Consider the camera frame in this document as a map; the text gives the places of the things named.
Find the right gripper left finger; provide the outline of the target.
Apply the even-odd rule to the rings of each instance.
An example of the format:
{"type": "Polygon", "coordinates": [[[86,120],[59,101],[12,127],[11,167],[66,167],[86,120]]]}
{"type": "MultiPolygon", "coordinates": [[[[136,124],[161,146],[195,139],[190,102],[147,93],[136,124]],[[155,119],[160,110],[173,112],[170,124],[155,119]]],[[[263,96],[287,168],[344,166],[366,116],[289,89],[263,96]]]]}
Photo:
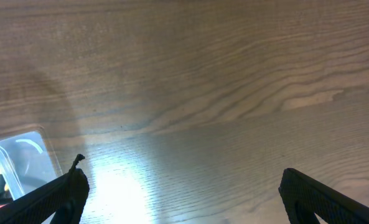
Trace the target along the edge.
{"type": "Polygon", "coordinates": [[[90,186],[77,164],[85,156],[78,154],[69,171],[31,193],[0,208],[0,224],[79,223],[90,186]]]}

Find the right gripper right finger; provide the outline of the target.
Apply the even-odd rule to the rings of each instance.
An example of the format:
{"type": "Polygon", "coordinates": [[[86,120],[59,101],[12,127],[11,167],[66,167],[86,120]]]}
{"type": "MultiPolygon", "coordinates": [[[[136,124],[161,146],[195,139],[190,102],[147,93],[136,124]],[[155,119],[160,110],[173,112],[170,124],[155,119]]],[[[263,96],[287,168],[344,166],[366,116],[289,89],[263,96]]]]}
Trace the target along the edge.
{"type": "Polygon", "coordinates": [[[369,207],[293,168],[283,172],[278,188],[291,224],[369,224],[369,207]]]}

